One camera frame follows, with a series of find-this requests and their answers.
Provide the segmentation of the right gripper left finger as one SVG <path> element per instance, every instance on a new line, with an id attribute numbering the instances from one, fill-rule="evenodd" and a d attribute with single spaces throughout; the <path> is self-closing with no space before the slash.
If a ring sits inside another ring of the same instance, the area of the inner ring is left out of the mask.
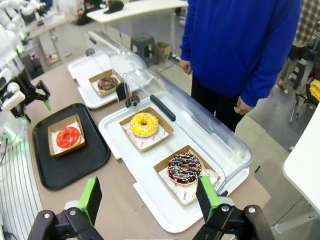
<path id="1" fill-rule="evenodd" d="M 101 240 L 95 222 L 102 200 L 99 179 L 89 178 L 76 206 L 55 214 L 51 210 L 40 211 L 28 235 L 29 240 Z"/>

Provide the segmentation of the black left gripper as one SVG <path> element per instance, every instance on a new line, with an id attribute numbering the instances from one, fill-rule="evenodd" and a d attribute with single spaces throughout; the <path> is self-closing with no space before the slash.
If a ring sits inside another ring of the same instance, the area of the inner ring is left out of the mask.
<path id="1" fill-rule="evenodd" d="M 18 76 L 14 77 L 13 80 L 11 80 L 11 83 L 18 84 L 19 90 L 25 95 L 25 99 L 21 103 L 19 103 L 18 106 L 11 109 L 11 113 L 16 119 L 21 118 L 26 120 L 28 124 L 31 123 L 31 119 L 25 113 L 25 110 L 26 106 L 32 103 L 35 99 L 44 102 L 49 111 L 52 110 L 49 100 L 51 92 L 42 80 L 39 80 L 36 86 L 34 86 L 31 83 L 30 75 L 27 72 L 21 72 Z M 36 92 L 36 89 L 42 90 L 44 94 Z"/>

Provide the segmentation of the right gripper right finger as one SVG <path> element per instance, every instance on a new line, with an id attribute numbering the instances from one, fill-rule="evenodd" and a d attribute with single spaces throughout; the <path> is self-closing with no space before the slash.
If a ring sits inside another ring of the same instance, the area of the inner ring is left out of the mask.
<path id="1" fill-rule="evenodd" d="M 260 206 L 237 208 L 231 198 L 217 195 L 208 176 L 198 178 L 196 197 L 204 225 L 194 240 L 221 240 L 224 235 L 233 235 L 237 240 L 275 238 Z"/>

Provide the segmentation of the person's left hand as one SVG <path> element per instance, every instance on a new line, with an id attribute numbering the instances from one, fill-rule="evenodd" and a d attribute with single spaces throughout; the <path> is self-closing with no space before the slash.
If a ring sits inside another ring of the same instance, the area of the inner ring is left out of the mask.
<path id="1" fill-rule="evenodd" d="M 247 113 L 249 113 L 251 110 L 253 110 L 255 107 L 254 106 L 250 106 L 248 104 L 246 104 L 242 98 L 239 96 L 238 97 L 238 100 L 237 100 L 237 103 L 236 103 L 236 106 L 234 107 L 234 111 L 243 116 Z"/>

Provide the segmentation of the person's right hand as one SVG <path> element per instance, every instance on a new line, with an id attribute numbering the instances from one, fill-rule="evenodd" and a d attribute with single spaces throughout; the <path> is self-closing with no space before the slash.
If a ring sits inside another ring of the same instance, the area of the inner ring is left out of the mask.
<path id="1" fill-rule="evenodd" d="M 192 72 L 191 62 L 187 60 L 183 60 L 182 58 L 179 60 L 179 66 L 181 69 L 187 74 L 190 75 Z"/>

